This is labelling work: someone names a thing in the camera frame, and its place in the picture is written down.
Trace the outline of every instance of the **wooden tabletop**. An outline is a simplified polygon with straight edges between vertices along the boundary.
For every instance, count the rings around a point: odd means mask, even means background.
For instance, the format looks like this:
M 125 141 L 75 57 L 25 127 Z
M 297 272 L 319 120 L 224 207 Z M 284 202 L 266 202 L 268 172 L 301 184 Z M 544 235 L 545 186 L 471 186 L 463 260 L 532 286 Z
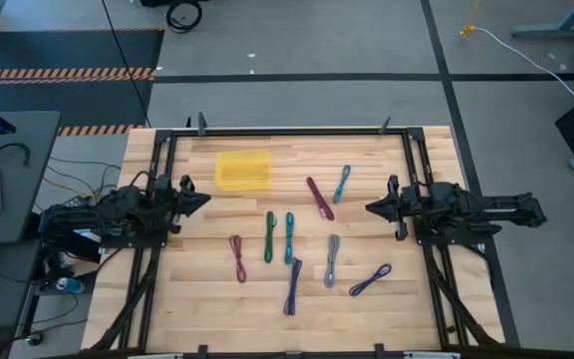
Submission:
M 449 127 L 426 127 L 434 180 L 463 184 Z M 132 130 L 120 185 L 147 170 L 154 130 Z M 419 162 L 418 149 L 414 147 Z M 214 181 L 216 154 L 226 151 L 271 152 L 272 188 L 231 192 Z M 161 166 L 166 150 L 161 155 Z M 331 197 L 343 165 L 352 171 L 339 204 Z M 365 211 L 365 204 L 386 195 L 390 175 L 408 185 L 399 136 L 182 138 L 176 145 L 173 181 L 190 175 L 196 191 L 212 200 L 172 235 L 161 252 L 149 329 L 148 352 L 369 351 L 438 349 L 427 271 L 422 249 L 410 236 L 396 241 L 395 224 Z M 312 177 L 336 214 L 321 217 L 306 185 Z M 138 183 L 144 185 L 144 178 Z M 263 260 L 265 213 L 278 218 L 274 259 Z M 302 259 L 296 315 L 283 314 L 291 266 L 283 262 L 285 215 L 295 215 L 294 254 Z M 327 241 L 341 236 L 336 283 L 324 285 Z M 247 281 L 236 280 L 228 237 L 240 235 Z M 134 253 L 123 250 L 97 278 L 83 347 L 94 344 L 125 303 Z M 503 341 L 484 261 L 458 246 L 451 248 L 460 297 L 487 332 Z M 393 271 L 352 297 L 349 288 L 369 278 L 383 263 Z M 452 323 L 445 305 L 447 323 Z M 141 309 L 133 324 L 136 343 Z

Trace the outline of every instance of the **dark blue cable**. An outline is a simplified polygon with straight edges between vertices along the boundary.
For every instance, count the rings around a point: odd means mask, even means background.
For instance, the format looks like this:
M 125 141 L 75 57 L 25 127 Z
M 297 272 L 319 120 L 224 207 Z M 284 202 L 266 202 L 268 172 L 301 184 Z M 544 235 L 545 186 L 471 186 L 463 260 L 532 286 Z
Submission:
M 343 189 L 345 188 L 345 182 L 349 178 L 349 174 L 351 173 L 351 166 L 345 165 L 343 167 L 343 177 L 340 179 L 340 184 L 336 189 L 336 193 L 334 194 L 334 203 L 338 204 L 340 198 L 343 196 Z
M 287 315 L 296 315 L 296 282 L 298 281 L 298 274 L 300 268 L 303 266 L 303 261 L 294 257 L 294 263 L 291 265 L 291 283 L 289 284 L 289 296 L 285 301 L 283 313 Z
M 378 270 L 376 270 L 376 273 L 374 274 L 374 276 L 365 280 L 364 282 L 361 282 L 361 283 L 354 285 L 351 289 L 349 289 L 349 295 L 356 296 L 356 295 L 362 293 L 363 290 L 365 290 L 365 288 L 367 288 L 371 283 L 373 283 L 376 280 L 389 274 L 391 272 L 391 269 L 392 269 L 392 267 L 390 264 L 388 264 L 388 263 L 383 264 L 380 268 L 378 268 Z

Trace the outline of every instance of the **gray floor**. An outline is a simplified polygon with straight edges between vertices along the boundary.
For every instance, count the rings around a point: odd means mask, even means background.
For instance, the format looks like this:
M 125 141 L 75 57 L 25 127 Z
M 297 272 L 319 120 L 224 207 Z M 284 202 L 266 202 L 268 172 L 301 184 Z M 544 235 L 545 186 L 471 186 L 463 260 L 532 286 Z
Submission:
M 164 10 L 107 0 L 117 27 L 163 26 Z M 472 1 L 431 0 L 452 73 L 534 73 L 484 34 L 457 32 Z M 481 1 L 475 24 L 542 65 L 574 72 L 574 40 L 510 39 L 510 28 L 554 22 L 572 0 Z M 415 0 L 211 0 L 193 32 L 166 32 L 160 76 L 287 73 L 436 73 L 429 32 Z M 97 0 L 8 0 L 0 31 L 107 28 Z M 571 153 L 553 123 L 574 106 L 559 84 L 454 84 L 479 180 L 487 194 L 533 191 L 549 222 L 530 230 L 507 225 L 496 243 L 522 346 L 574 350 L 574 172 Z M 154 85 L 149 116 L 155 127 L 183 126 L 203 111 L 211 126 L 450 125 L 439 82 L 293 82 Z M 121 162 L 126 137 L 57 139 L 54 156 Z M 61 170 L 98 185 L 103 168 Z M 107 181 L 118 174 L 109 173 Z M 69 182 L 84 190 L 76 182 Z M 45 184 L 38 205 L 70 197 Z M 89 298 L 64 320 L 87 315 Z M 46 298 L 41 318 L 72 298 Z M 83 325 L 49 333 L 41 346 L 15 347 L 14 358 L 75 352 Z

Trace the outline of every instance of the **yellow plastic container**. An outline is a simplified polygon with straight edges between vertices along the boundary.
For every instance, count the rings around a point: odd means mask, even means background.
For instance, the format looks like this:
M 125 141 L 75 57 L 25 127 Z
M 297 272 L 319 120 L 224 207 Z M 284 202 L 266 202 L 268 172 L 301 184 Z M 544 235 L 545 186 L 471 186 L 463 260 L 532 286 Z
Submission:
M 269 151 L 218 153 L 216 185 L 222 190 L 269 189 L 271 187 Z

